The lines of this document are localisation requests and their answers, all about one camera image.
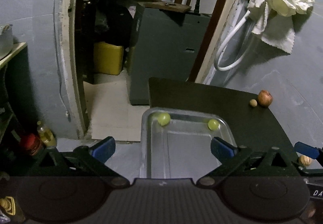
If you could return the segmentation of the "red capped jar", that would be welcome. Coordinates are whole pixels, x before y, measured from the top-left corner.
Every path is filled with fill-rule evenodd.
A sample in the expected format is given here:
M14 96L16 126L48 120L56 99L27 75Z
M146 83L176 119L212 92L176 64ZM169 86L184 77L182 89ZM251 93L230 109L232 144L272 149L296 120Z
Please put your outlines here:
M43 149L42 141L33 133L23 137L20 143L32 156L36 155Z

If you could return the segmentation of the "small brown nut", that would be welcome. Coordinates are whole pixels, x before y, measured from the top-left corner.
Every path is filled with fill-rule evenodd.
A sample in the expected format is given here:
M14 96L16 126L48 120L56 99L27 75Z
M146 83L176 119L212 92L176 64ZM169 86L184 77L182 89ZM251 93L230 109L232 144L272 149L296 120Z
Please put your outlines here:
M249 103L250 103L250 106L252 106L252 107L257 106L257 101L255 99L251 99Z

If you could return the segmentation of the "green tomato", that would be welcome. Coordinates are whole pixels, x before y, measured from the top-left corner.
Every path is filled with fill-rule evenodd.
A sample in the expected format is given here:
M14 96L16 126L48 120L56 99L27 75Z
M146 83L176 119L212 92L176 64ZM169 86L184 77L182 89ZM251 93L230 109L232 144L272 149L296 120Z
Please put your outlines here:
M169 113L160 113L157 116L157 122L160 126L166 126L170 123L171 121L171 116Z
M208 128L211 131L216 131L219 128L219 121L216 119L210 119L208 121Z

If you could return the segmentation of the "oil bottle on floor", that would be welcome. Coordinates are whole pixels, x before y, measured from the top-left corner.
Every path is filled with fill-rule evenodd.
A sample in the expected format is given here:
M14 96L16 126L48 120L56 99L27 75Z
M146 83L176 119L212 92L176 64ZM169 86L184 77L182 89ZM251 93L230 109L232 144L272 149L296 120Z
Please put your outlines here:
M37 122L37 132L38 135L41 139L41 141L45 144L45 146L49 147L49 146L57 146L57 141L52 133L52 131L50 130L50 128L43 124L43 122L38 121Z

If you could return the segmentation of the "dark grey cabinet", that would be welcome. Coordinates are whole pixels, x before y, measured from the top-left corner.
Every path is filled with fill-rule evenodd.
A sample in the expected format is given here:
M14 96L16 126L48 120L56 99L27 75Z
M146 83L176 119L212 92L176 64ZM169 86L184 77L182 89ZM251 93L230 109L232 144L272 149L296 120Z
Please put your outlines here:
M151 77L188 79L210 22L207 14L136 6L127 59L131 105L148 105Z

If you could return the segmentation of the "white cloth on wall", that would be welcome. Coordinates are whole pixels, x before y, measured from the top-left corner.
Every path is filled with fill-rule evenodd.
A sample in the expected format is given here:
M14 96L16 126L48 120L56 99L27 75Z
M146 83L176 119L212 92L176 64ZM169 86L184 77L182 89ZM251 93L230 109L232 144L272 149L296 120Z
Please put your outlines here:
M262 42L292 53L295 30L292 17L305 15L315 0L249 0L249 17L255 22L252 33Z

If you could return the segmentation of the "metal tray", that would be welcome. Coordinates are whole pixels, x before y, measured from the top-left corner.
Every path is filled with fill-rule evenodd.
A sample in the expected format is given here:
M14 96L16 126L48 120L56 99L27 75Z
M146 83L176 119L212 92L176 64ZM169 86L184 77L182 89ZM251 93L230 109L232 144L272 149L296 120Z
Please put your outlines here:
M158 124L160 113L170 114L168 125ZM218 130L209 130L210 119L219 121ZM214 137L236 145L229 125L215 114L169 108L148 109L141 123L140 178L191 178L197 181L220 166L210 149Z

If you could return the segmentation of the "yellow jerrycan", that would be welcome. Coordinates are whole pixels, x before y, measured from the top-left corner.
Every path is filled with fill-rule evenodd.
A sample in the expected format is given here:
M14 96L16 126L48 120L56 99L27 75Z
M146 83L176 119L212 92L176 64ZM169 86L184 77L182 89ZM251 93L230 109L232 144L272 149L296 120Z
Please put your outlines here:
M94 45L94 65L99 73L119 75L123 62L122 46L116 46L105 42Z

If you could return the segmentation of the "reddish apple at corner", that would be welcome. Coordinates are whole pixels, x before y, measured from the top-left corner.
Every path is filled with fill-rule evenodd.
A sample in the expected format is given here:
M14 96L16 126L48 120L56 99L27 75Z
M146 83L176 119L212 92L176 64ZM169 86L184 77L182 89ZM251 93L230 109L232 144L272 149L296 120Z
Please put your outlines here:
M261 90L258 94L258 103L263 107L269 107L273 102L273 97L267 90Z

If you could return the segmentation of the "brown round fruit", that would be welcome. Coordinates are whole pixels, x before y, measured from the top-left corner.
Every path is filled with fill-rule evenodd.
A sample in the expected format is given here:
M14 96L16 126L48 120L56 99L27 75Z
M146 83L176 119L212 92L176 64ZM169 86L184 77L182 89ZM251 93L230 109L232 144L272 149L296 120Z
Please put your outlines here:
M299 157L299 162L304 165L305 167L308 167L311 165L311 163L313 162L313 159L306 156L306 155L301 155Z

